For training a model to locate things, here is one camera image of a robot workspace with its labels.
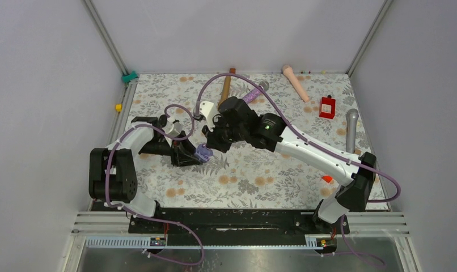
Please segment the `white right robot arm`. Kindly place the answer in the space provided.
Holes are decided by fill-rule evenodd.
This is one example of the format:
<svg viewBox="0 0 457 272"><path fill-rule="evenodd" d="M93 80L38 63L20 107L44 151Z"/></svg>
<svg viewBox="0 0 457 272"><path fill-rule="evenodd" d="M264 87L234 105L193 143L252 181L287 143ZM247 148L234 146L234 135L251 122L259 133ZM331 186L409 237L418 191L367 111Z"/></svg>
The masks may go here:
<svg viewBox="0 0 457 272"><path fill-rule="evenodd" d="M328 233L348 212L365 211L375 181L374 154L338 150L288 125L277 114L258 115L236 97L219 107L199 101L196 110L206 120L202 132L208 148L226 153L233 143L245 142L298 159L334 178L339 184L337 192L322 200L314 213L313 225L318 232Z"/></svg>

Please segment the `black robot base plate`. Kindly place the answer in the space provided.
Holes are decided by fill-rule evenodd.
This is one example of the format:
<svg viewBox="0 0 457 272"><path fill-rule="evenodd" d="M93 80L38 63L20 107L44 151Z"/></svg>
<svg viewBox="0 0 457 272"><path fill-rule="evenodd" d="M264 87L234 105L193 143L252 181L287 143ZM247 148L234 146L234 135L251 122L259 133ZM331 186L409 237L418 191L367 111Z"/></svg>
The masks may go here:
<svg viewBox="0 0 457 272"><path fill-rule="evenodd" d="M313 210L194 209L157 207L155 221L130 219L128 232L160 234L169 246L196 246L197 240L181 223L196 234L203 246L299 246L306 235L331 237L349 234L348 221L328 225L315 223Z"/></svg>

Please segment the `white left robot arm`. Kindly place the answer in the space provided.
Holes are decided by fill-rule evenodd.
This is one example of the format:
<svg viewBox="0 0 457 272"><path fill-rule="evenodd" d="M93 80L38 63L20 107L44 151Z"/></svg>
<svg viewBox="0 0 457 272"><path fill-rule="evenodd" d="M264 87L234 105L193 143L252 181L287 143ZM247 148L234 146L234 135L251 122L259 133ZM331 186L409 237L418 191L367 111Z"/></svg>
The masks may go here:
<svg viewBox="0 0 457 272"><path fill-rule="evenodd" d="M204 144L194 146L180 122L166 115L135 117L115 142L90 152L90 197L144 216L142 225L156 233L163 228L164 218L156 212L159 203L138 191L134 160L139 154L168 156L173 166L187 167L207 163L213 152Z"/></svg>

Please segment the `purple earbud charging case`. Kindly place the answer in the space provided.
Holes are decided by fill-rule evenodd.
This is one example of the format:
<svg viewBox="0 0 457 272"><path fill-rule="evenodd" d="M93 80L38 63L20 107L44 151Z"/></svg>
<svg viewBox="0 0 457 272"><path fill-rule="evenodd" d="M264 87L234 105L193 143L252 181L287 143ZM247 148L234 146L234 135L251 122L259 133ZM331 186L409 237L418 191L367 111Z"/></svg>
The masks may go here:
<svg viewBox="0 0 457 272"><path fill-rule="evenodd" d="M208 148L205 143L202 143L196 147L195 155L199 158L200 161L207 163L213 156L213 151Z"/></svg>

